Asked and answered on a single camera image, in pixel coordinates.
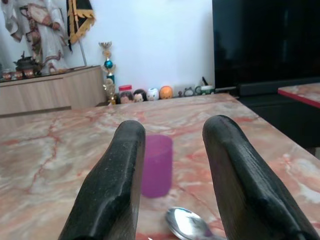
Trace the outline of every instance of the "white figurine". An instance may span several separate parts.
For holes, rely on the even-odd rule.
[[[146,98],[148,101],[155,101],[159,100],[159,91],[156,88],[149,88],[148,92],[146,93]]]
[[[1,0],[5,27],[18,42],[27,39],[42,73],[64,72],[68,66],[63,46],[67,34],[61,11],[55,0]]]

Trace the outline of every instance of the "marble table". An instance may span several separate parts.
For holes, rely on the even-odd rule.
[[[278,93],[316,108],[320,108],[320,82],[281,87],[278,89]]]
[[[172,189],[141,197],[136,239],[177,239],[164,220],[172,206],[225,236],[202,140],[204,122],[219,114],[240,125],[320,233],[320,161],[230,95],[216,94],[54,112],[0,136],[0,239],[56,240],[83,180],[128,119],[174,144]]]

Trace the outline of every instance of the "spoon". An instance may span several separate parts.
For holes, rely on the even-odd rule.
[[[181,240],[226,240],[213,235],[200,216],[182,207],[170,208],[166,212],[165,220],[173,234]]]

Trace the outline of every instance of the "television screen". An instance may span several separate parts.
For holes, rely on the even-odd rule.
[[[320,0],[213,0],[215,87],[320,76]]]

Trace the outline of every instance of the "cup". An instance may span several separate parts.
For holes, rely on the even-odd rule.
[[[173,141],[165,135],[147,135],[141,193],[147,198],[165,196],[172,185]]]

